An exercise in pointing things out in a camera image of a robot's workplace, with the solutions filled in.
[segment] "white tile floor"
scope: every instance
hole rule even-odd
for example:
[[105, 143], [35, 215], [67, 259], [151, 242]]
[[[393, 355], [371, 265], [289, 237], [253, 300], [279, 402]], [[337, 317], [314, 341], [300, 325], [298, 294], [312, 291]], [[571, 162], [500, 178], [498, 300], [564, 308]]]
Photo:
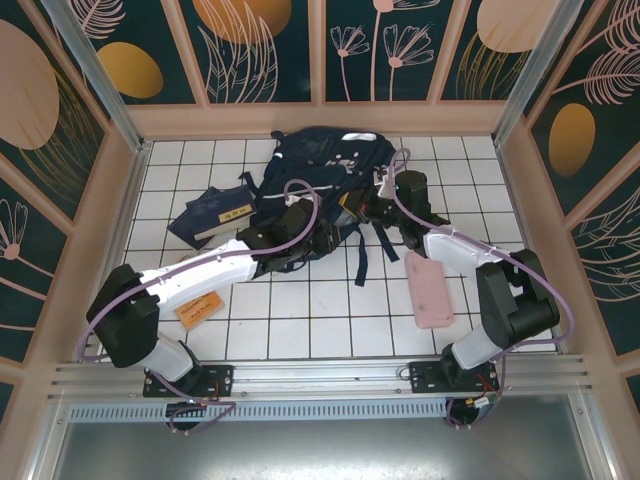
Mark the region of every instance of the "white tile floor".
[[[409, 168], [427, 175], [435, 213], [448, 216], [464, 233], [518, 250], [522, 238], [489, 137], [388, 137], [412, 152]], [[156, 142], [136, 210], [125, 261], [136, 270], [152, 269], [193, 255], [167, 232], [170, 219], [207, 187], [240, 185], [250, 171], [256, 183], [275, 147], [273, 140]], [[473, 282], [450, 268], [447, 285], [455, 321], [444, 329], [416, 327], [404, 268], [392, 263], [369, 226], [363, 226], [369, 259], [363, 288], [353, 283], [358, 239], [347, 239], [330, 256], [290, 274], [274, 273], [218, 291], [225, 308], [186, 332], [173, 313], [160, 331], [186, 341], [203, 361], [344, 358], [440, 353], [479, 324]], [[392, 241], [400, 241], [396, 231]], [[214, 239], [215, 248], [235, 234]], [[549, 338], [545, 332], [541, 338]], [[528, 347], [548, 351], [553, 346]]]

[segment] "pink phone case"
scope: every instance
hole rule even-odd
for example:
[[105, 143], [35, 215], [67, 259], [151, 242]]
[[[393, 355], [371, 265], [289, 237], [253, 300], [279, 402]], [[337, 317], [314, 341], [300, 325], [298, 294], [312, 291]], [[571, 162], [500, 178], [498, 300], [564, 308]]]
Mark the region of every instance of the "pink phone case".
[[409, 252], [404, 259], [416, 325], [442, 328], [453, 323], [453, 310], [440, 262]]

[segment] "backpack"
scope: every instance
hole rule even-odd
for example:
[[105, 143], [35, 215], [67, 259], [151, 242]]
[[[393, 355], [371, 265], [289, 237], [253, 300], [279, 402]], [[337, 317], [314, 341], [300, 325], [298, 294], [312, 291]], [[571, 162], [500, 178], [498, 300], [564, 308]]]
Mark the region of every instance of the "backpack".
[[[342, 196], [352, 190], [366, 189], [374, 185], [376, 171], [389, 166], [395, 148], [382, 135], [358, 132], [334, 127], [308, 127], [285, 136], [271, 133], [279, 144], [264, 172], [259, 187], [247, 172], [240, 176], [255, 195], [257, 212], [251, 217], [251, 225], [257, 225], [287, 210], [284, 186], [293, 179], [306, 180], [322, 198], [322, 209], [327, 219], [340, 230], [344, 241], [349, 235], [360, 235], [360, 265], [355, 284], [363, 286], [367, 274], [367, 255], [359, 221], [340, 205]], [[303, 193], [295, 186], [292, 194]], [[384, 229], [374, 226], [389, 260], [395, 262], [398, 255]], [[323, 255], [310, 255], [298, 261], [316, 260]], [[285, 271], [294, 270], [288, 265]]]

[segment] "orange sticker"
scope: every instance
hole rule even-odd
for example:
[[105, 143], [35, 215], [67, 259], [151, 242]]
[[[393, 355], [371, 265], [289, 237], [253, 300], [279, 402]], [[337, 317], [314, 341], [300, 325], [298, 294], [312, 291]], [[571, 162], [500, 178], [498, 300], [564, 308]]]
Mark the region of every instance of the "orange sticker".
[[207, 293], [195, 300], [185, 303], [175, 310], [182, 325], [191, 330], [224, 307], [222, 299], [216, 292]]

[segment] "black mounting plate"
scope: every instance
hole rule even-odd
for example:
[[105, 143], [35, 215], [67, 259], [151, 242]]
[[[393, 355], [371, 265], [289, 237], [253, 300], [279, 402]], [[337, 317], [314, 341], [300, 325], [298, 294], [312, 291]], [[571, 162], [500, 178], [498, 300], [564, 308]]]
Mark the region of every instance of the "black mounting plate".
[[[193, 397], [213, 397], [216, 383], [218, 384], [218, 396], [230, 397], [233, 387], [233, 365], [203, 365], [202, 374], [198, 383], [185, 392]], [[149, 372], [145, 372], [144, 388], [142, 396], [145, 398], [175, 397]]]
[[450, 385], [445, 378], [440, 360], [409, 364], [409, 378], [413, 393], [482, 393], [484, 392], [484, 384], [478, 378], [478, 374], [482, 375], [495, 390], [498, 390], [496, 367], [489, 362], [483, 363], [473, 370], [462, 370], [455, 386]]

